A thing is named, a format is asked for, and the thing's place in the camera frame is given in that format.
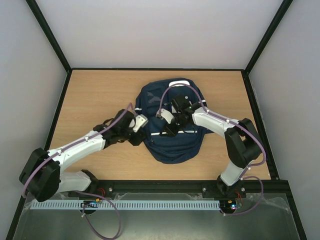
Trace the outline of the navy blue school backpack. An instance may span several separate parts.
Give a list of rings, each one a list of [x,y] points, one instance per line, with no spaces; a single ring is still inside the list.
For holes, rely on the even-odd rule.
[[[188,124],[176,136],[167,135],[164,131],[166,120],[156,117],[156,114],[162,104],[162,109],[176,117],[178,114],[171,101],[179,95],[188,100],[190,105],[199,100],[199,95],[203,105],[207,106],[196,84],[183,77],[150,82],[142,87],[135,100],[135,112],[148,119],[143,128],[146,135],[144,145],[163,164],[180,164],[194,158],[200,151],[205,135],[212,133],[204,127]]]

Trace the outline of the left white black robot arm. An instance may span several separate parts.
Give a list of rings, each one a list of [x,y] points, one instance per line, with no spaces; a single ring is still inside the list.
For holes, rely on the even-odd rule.
[[[146,137],[143,128],[147,123],[144,115],[122,109],[114,118],[96,125],[69,144],[50,150],[35,149],[19,176],[23,184],[22,195],[30,193],[38,202],[44,202],[57,193],[77,191],[94,194],[99,181],[89,170],[67,172],[66,169],[117,143],[128,141],[133,146],[140,145]]]

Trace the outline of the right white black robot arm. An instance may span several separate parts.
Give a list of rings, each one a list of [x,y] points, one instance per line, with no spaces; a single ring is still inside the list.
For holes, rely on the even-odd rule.
[[[193,125],[224,138],[229,163],[218,176],[216,188],[221,196],[229,196],[252,162],[260,155],[266,155],[254,124],[248,118],[237,120],[213,112],[204,106],[202,100],[190,103],[182,95],[174,97],[171,105],[174,114],[162,107],[156,112],[158,118],[166,121],[163,131],[167,136],[174,137],[183,128]]]

